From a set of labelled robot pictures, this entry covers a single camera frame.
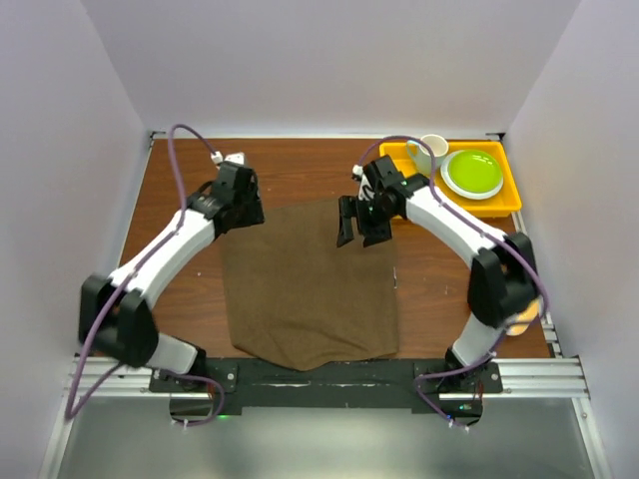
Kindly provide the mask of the brown cloth napkin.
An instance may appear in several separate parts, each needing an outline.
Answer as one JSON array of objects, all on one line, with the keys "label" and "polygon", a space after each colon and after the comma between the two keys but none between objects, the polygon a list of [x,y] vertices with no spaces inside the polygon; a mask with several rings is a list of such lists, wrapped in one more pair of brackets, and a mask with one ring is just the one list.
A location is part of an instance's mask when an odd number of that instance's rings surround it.
[{"label": "brown cloth napkin", "polygon": [[392,242],[339,247],[335,200],[274,209],[221,238],[232,345],[286,368],[399,350]]}]

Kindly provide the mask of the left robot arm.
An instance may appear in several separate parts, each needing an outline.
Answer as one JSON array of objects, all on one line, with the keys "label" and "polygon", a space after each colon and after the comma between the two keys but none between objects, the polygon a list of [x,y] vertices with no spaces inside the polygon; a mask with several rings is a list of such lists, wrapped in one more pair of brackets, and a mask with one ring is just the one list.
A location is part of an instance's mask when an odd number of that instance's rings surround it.
[{"label": "left robot arm", "polygon": [[90,275],[82,284],[79,340],[134,368],[171,371],[185,391],[206,382],[206,352],[161,333],[153,308],[175,276],[201,250],[231,230],[265,222],[258,177],[245,155],[218,163],[218,175],[202,184],[162,232],[133,259],[108,276]]}]

